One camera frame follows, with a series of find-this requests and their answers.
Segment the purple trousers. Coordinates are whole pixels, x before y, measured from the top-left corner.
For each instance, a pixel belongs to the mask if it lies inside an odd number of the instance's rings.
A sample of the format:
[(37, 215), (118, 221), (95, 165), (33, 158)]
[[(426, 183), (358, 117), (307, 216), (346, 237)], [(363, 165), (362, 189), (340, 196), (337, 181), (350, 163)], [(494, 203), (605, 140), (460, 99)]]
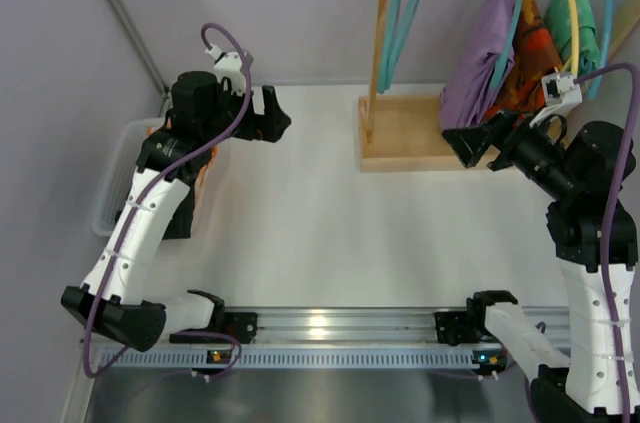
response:
[(476, 126), (494, 105), (490, 88), (495, 63), (505, 48), (515, 0), (485, 0), (462, 55), (441, 91), (439, 125), (443, 130)]

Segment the teal hanger with trousers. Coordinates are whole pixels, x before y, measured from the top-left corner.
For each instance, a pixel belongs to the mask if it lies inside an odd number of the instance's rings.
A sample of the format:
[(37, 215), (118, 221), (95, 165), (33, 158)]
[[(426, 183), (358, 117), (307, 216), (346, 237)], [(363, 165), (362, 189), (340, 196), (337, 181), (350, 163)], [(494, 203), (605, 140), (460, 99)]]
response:
[(494, 71), (489, 82), (490, 90), (499, 90), (501, 87), (501, 83), (503, 81), (503, 77), (505, 76), (507, 68), (507, 62), (509, 60), (509, 54), (512, 50), (513, 39), (516, 34), (521, 7), (522, 0), (514, 0), (512, 16), (505, 37), (505, 44), (502, 52), (499, 54), (498, 59), (496, 60)]

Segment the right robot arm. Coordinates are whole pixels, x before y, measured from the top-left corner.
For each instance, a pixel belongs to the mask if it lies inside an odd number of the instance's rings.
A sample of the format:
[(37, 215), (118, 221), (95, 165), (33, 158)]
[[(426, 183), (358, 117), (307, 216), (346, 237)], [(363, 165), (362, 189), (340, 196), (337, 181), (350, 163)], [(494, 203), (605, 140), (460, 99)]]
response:
[(557, 350), (506, 290), (471, 296), (469, 323), (521, 368), (539, 421), (637, 421), (629, 303), (638, 243), (618, 198), (635, 159), (623, 130), (592, 121), (563, 144), (545, 123), (499, 113), (477, 127), (445, 130), (443, 138), (468, 168), (496, 148), (492, 170), (514, 167), (550, 196), (546, 225), (566, 289), (570, 350)]

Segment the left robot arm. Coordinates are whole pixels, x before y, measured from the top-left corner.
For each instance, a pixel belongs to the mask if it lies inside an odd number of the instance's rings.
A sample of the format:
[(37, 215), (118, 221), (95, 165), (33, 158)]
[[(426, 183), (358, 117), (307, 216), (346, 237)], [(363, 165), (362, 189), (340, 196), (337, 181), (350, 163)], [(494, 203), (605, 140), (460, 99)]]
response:
[(190, 238), (197, 186), (216, 146), (228, 138), (275, 143), (290, 126), (275, 88), (261, 91), (258, 114), (253, 96), (234, 90), (228, 77), (205, 71), (178, 77), (163, 124), (141, 145), (106, 247), (82, 284), (61, 296), (87, 330), (145, 352), (166, 335), (215, 327), (222, 299), (190, 290), (177, 302), (151, 302), (143, 289), (161, 241)]

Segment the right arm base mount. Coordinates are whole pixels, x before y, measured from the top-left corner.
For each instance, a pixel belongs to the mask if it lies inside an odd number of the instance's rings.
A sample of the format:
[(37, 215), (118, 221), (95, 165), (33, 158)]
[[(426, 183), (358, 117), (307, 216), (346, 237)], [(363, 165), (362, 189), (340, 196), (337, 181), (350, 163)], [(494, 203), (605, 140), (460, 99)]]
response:
[(434, 314), (437, 341), (449, 346), (492, 342), (474, 316), (466, 311), (442, 311)]

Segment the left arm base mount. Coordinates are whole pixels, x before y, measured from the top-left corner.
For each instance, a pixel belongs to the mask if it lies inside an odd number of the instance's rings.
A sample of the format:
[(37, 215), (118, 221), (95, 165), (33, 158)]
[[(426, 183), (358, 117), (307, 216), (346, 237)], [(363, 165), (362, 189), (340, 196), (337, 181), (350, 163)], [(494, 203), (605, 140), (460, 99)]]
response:
[[(207, 327), (191, 329), (191, 332), (220, 333), (235, 338), (241, 344), (248, 344), (255, 338), (257, 328), (258, 314), (255, 312), (216, 310)], [(172, 334), (169, 336), (169, 342), (172, 344), (207, 344), (226, 343), (226, 340), (213, 336)]]

